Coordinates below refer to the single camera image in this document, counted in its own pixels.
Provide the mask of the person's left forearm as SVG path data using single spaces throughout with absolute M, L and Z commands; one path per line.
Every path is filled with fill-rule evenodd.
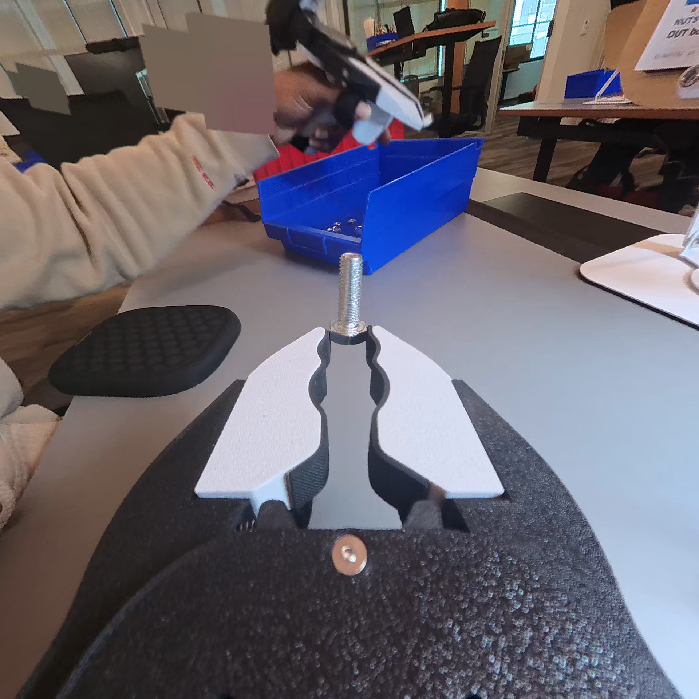
M 255 170 L 268 135 L 175 118 L 135 146 L 55 169 L 1 163 L 1 310 L 104 292 L 156 266 Z

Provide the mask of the blue plastic bin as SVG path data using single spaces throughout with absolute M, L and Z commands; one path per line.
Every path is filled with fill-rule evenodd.
M 569 75 L 565 82 L 564 99 L 592 100 L 598 95 L 611 96 L 622 92 L 619 72 L 599 68 Z
M 371 275 L 466 211 L 484 142 L 394 140 L 263 179 L 267 236 L 327 264 L 360 254 Z

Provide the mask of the person's torso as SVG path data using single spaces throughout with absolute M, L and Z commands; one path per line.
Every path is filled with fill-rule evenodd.
M 62 418 L 39 405 L 23 406 L 19 380 L 1 360 L 1 528 L 11 518 Z

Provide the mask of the black mesh office chair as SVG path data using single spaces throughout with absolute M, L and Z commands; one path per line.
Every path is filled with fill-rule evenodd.
M 21 154 L 30 160 L 35 153 L 58 168 L 162 130 L 137 78 L 145 68 L 139 38 L 93 42 L 86 49 L 66 56 L 83 91 L 68 97 L 70 114 L 36 109 L 26 98 L 1 98 L 1 113 L 27 143 Z

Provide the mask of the printed instruction sheet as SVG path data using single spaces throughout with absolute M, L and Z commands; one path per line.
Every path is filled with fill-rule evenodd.
M 698 64 L 698 1 L 670 1 L 635 71 L 688 68 Z

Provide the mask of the steel hex bolt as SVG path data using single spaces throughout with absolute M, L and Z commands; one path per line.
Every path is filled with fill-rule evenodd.
M 363 279 L 363 258 L 345 252 L 339 260 L 337 319 L 330 325 L 333 342 L 354 345 L 365 340 L 367 326 L 360 318 Z

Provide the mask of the red plastic bin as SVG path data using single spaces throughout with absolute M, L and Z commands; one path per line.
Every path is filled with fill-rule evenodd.
M 357 147 L 360 147 L 360 143 L 356 141 L 352 132 L 345 135 L 342 141 L 330 153 L 305 154 L 297 150 L 293 145 L 283 145 L 278 147 L 278 157 L 255 170 L 252 176 L 255 182 L 260 182 L 263 179 L 297 169 L 306 164 L 317 162 L 331 155 L 343 153 Z

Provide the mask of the wooden office desk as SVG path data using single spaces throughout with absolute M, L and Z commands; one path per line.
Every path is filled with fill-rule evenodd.
M 533 171 L 533 180 L 537 182 L 546 182 L 559 141 L 634 144 L 655 149 L 663 148 L 666 144 L 655 133 L 641 132 L 627 126 L 615 128 L 602 123 L 603 119 L 698 126 L 696 108 L 645 108 L 634 104 L 586 103 L 581 99 L 565 99 L 560 103 L 531 101 L 500 108 L 498 113 L 519 118 L 517 135 L 540 142 Z

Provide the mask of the black backpack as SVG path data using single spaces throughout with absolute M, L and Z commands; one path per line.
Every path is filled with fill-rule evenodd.
M 434 13 L 433 21 L 427 24 L 423 31 L 441 31 L 471 24 L 481 24 L 486 19 L 486 12 L 477 8 L 452 8 Z

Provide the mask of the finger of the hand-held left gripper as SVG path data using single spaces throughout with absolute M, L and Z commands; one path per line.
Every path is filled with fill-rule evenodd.
M 424 111 L 419 98 L 367 57 L 345 56 L 345 87 L 350 102 L 370 108 L 369 118 L 356 120 L 352 129 L 388 129 L 394 120 L 411 129 L 432 126 L 432 114 Z

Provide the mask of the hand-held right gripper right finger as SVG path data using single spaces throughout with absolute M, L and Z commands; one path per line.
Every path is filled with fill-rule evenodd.
M 450 376 L 380 326 L 368 328 L 371 418 L 368 474 L 396 510 L 502 496 L 505 488 Z

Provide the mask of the person's left hand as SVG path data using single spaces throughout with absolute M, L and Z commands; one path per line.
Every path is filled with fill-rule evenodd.
M 332 112 L 341 89 L 328 82 L 323 71 L 311 64 L 300 64 L 274 74 L 276 110 L 275 131 L 270 137 L 275 146 L 288 145 L 305 131 L 317 114 Z M 352 124 L 371 117 L 371 107 L 359 102 Z M 308 135 L 309 145 L 315 153 L 330 153 L 337 148 L 350 127 L 317 123 Z

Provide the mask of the black wrist rest pad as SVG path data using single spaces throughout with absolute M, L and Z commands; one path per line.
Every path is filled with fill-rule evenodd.
M 241 332 L 238 316 L 217 305 L 174 305 L 121 312 L 70 347 L 48 382 L 71 396 L 171 396 L 209 378 Z

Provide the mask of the white document stand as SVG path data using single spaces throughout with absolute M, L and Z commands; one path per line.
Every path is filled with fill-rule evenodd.
M 653 136 L 663 154 L 662 183 L 642 191 L 658 209 L 679 213 L 685 205 L 698 207 L 698 118 L 620 118 L 611 129 L 624 135 Z M 598 193 L 621 180 L 621 195 L 638 194 L 629 168 L 645 145 L 610 142 L 599 150 L 570 186 Z M 698 327 L 698 211 L 684 237 L 653 234 L 649 238 L 585 263 L 586 281 L 631 301 Z

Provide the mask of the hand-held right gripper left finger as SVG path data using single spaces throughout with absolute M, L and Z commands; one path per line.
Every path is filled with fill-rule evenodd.
M 195 485 L 200 498 L 268 501 L 308 510 L 328 479 L 330 340 L 314 328 L 270 355 L 245 380 Z

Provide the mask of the wooden standing desk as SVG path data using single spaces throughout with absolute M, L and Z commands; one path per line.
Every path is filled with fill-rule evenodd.
M 417 49 L 425 48 L 429 50 L 431 48 L 444 47 L 441 116 L 446 118 L 451 114 L 452 94 L 456 87 L 456 81 L 462 79 L 466 42 L 483 31 L 491 30 L 495 25 L 496 22 L 494 21 L 480 22 L 414 33 L 406 38 L 385 43 L 383 46 L 368 52 L 368 56 L 382 66 L 396 66 L 398 71 L 397 79 L 399 80 L 401 65 L 417 58 Z

